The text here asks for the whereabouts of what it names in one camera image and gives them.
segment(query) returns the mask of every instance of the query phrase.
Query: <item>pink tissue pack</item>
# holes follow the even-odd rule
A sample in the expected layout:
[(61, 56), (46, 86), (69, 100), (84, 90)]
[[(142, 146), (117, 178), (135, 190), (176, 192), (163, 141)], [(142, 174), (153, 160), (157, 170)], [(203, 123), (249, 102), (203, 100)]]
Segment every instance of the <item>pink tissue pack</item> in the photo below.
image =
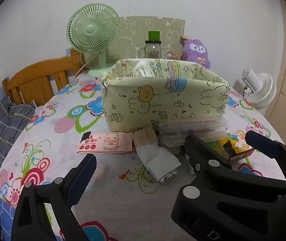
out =
[(87, 153), (126, 153), (132, 151), (132, 132), (83, 134), (77, 152)]

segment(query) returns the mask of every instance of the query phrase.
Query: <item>white wall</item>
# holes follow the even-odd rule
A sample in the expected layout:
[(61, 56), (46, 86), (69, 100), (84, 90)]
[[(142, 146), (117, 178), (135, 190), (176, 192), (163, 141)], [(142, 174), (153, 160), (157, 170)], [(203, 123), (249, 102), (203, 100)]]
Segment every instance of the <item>white wall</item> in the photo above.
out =
[(283, 51), (279, 0), (5, 0), (0, 6), (0, 86), (29, 64), (64, 56), (70, 16), (92, 2), (108, 4), (120, 16), (184, 19), (185, 35), (205, 44), (211, 70), (232, 85), (248, 66), (277, 80)]

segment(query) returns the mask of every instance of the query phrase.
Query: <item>fabric storage basket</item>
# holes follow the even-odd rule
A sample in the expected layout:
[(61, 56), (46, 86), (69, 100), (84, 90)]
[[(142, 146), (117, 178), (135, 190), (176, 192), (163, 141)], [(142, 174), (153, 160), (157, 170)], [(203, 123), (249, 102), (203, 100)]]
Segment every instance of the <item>fabric storage basket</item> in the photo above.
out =
[[(140, 60), (154, 78), (133, 77)], [(162, 119), (220, 116), (230, 84), (195, 62), (166, 59), (123, 59), (102, 76), (102, 103), (111, 131), (134, 132)]]

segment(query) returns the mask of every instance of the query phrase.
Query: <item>fan base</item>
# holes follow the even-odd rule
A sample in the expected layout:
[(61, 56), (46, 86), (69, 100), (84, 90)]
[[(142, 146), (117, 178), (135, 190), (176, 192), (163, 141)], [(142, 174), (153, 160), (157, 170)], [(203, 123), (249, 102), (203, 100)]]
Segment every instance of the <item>fan base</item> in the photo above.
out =
[(109, 63), (107, 64), (107, 67), (100, 67), (100, 66), (94, 66), (91, 67), (88, 71), (88, 76), (92, 77), (99, 77), (103, 76), (105, 73), (107, 73), (108, 70), (114, 65), (115, 63)]

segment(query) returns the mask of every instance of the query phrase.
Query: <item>white fan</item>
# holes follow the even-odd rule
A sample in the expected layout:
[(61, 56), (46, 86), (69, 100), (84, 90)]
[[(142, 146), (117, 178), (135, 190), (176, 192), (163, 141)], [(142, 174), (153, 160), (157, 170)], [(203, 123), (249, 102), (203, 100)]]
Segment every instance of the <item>white fan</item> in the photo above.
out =
[(244, 97), (256, 109), (267, 107), (275, 97), (277, 86), (269, 73), (258, 73), (250, 68), (241, 73), (241, 78), (248, 86)]

